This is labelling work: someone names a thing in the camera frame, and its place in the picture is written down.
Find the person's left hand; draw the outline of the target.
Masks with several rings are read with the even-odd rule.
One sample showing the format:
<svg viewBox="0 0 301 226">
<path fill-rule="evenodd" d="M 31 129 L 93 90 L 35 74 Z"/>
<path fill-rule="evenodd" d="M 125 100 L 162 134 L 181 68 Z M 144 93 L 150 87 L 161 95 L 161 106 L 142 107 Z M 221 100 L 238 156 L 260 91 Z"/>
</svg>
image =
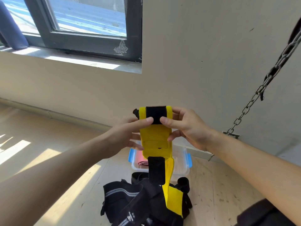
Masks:
<svg viewBox="0 0 301 226">
<path fill-rule="evenodd" d="M 144 147 L 141 144 L 137 144 L 135 142 L 136 140 L 141 141 L 141 130 L 144 128 L 129 128 L 127 126 L 128 119 L 129 118 L 101 135 L 102 159 L 111 158 L 126 147 L 133 148 L 138 151 L 144 150 Z"/>
</svg>

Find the person's right forearm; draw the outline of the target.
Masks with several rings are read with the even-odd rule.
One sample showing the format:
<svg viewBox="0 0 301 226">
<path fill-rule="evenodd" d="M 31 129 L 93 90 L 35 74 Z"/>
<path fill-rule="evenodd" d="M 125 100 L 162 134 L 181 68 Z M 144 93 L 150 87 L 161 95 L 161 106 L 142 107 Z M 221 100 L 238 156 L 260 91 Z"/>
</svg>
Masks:
<svg viewBox="0 0 301 226">
<path fill-rule="evenodd" d="M 215 130 L 209 134 L 207 149 L 301 226 L 301 167 Z"/>
</svg>

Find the dark window frame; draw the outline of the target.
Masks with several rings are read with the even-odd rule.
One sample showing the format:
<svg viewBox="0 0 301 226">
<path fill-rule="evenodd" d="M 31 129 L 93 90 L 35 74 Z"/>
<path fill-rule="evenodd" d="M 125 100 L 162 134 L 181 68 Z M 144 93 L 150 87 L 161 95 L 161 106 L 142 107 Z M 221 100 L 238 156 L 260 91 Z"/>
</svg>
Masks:
<svg viewBox="0 0 301 226">
<path fill-rule="evenodd" d="M 44 47 L 142 62 L 143 0 L 23 0 Z"/>
</svg>

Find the yellow wrap strap black fastener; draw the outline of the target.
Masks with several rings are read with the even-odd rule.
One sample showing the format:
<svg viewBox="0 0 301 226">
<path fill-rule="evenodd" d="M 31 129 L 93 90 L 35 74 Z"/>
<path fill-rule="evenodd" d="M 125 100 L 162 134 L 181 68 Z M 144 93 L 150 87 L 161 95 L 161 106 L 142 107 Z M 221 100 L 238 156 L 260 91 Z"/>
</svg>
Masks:
<svg viewBox="0 0 301 226">
<path fill-rule="evenodd" d="M 163 189 L 167 209 L 183 217 L 183 192 L 170 186 L 174 170 L 172 142 L 168 141 L 172 130 L 160 122 L 161 117 L 173 118 L 171 106 L 152 106 L 134 109 L 133 114 L 139 119 L 153 118 L 150 126 L 140 129 L 142 154 L 148 160 L 149 180 Z"/>
</svg>

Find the metal anchor plate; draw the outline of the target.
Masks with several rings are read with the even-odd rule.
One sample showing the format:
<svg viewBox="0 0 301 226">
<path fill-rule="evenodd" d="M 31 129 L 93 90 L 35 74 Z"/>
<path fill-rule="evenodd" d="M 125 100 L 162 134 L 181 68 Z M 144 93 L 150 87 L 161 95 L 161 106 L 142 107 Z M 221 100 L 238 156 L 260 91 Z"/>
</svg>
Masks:
<svg viewBox="0 0 301 226">
<path fill-rule="evenodd" d="M 222 133 L 227 135 L 227 136 L 230 136 L 232 138 L 235 138 L 235 139 L 239 139 L 239 137 L 240 137 L 240 135 L 234 134 L 234 133 L 228 133 L 228 132 L 225 132 L 225 131 L 223 131 Z"/>
</svg>

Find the clear plastic box blue clips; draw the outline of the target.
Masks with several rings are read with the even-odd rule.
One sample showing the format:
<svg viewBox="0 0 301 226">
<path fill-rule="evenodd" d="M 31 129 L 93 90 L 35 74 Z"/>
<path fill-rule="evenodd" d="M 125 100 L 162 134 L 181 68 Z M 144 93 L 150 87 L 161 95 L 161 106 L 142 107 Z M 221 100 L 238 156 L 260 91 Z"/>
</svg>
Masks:
<svg viewBox="0 0 301 226">
<path fill-rule="evenodd" d="M 171 181 L 176 181 L 181 177 L 187 177 L 190 168 L 192 167 L 192 159 L 190 153 L 187 153 L 185 147 L 173 144 L 172 150 L 174 169 Z M 138 166 L 136 162 L 136 152 L 137 150 L 132 148 L 129 151 L 128 162 L 131 163 L 132 169 L 137 172 L 149 172 L 148 167 Z"/>
</svg>

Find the black rolled wrap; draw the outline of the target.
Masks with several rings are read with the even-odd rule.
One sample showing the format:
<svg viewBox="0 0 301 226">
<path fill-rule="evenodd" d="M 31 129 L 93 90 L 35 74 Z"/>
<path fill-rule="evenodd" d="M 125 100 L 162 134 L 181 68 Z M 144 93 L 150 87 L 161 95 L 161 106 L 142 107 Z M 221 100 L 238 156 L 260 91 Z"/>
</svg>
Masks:
<svg viewBox="0 0 301 226">
<path fill-rule="evenodd" d="M 190 191 L 189 179 L 186 177 L 179 178 L 175 187 L 184 194 L 188 194 Z"/>
</svg>

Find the person's right hand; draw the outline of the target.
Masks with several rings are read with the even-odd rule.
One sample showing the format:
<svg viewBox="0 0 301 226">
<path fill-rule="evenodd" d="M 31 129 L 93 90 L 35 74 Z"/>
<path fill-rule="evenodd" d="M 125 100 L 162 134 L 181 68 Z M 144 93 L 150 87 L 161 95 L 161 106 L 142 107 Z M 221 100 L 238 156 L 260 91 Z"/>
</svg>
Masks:
<svg viewBox="0 0 301 226">
<path fill-rule="evenodd" d="M 184 121 L 184 130 L 175 129 L 168 137 L 171 142 L 178 137 L 185 138 L 195 148 L 216 153 L 219 150 L 219 137 L 221 133 L 210 128 L 192 109 L 172 107 L 172 119 Z"/>
</svg>

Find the blue padded cylinder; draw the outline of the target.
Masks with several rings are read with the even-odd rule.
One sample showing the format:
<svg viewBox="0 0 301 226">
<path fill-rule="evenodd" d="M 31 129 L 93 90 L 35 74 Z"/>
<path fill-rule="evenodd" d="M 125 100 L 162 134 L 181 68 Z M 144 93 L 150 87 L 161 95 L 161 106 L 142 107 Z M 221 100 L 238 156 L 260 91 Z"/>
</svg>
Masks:
<svg viewBox="0 0 301 226">
<path fill-rule="evenodd" d="M 12 49 L 21 50 L 29 47 L 27 39 L 2 0 L 0 0 L 0 34 Z"/>
</svg>

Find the pink cloth roll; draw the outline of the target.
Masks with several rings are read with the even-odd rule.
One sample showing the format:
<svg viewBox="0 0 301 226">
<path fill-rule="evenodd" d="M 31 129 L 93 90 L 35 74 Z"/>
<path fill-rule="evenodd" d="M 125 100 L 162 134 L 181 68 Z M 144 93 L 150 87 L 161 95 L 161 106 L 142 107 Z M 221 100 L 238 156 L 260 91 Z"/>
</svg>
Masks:
<svg viewBox="0 0 301 226">
<path fill-rule="evenodd" d="M 136 152 L 136 162 L 138 166 L 143 166 L 143 167 L 149 166 L 148 159 L 143 156 L 142 151 Z"/>
</svg>

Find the person's black trousers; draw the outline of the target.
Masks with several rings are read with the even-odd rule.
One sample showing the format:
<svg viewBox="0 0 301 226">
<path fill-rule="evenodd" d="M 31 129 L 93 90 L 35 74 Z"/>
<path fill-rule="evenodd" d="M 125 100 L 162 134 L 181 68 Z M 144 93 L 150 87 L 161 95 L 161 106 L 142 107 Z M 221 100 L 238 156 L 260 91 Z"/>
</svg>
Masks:
<svg viewBox="0 0 301 226">
<path fill-rule="evenodd" d="M 262 199 L 237 216 L 234 226 L 296 226 L 267 199 Z"/>
</svg>

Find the grey stone window sill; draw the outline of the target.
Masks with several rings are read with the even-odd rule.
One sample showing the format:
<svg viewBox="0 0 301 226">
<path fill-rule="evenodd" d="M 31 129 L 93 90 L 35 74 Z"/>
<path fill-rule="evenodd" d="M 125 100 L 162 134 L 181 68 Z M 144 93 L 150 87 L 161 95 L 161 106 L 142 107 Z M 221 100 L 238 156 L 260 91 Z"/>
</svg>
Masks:
<svg viewBox="0 0 301 226">
<path fill-rule="evenodd" d="M 62 61 L 72 64 L 80 64 L 91 67 L 123 71 L 129 73 L 142 73 L 142 64 L 137 62 L 111 59 L 107 57 L 99 57 L 93 55 L 85 55 L 79 53 L 68 53 L 66 51 L 59 51 L 49 48 L 29 46 L 25 49 L 15 50 L 11 47 L 0 45 L 0 52 L 13 53 L 18 55 L 25 55 L 31 57 L 38 57 L 48 60 Z"/>
</svg>

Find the person's left forearm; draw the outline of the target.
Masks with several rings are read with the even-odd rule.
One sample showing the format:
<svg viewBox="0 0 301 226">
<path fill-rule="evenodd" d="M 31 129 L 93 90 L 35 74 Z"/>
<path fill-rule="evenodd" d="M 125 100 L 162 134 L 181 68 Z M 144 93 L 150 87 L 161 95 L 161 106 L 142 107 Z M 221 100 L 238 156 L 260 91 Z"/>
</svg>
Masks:
<svg viewBox="0 0 301 226">
<path fill-rule="evenodd" d="M 101 135 L 1 182 L 0 226 L 34 226 L 110 145 Z"/>
</svg>

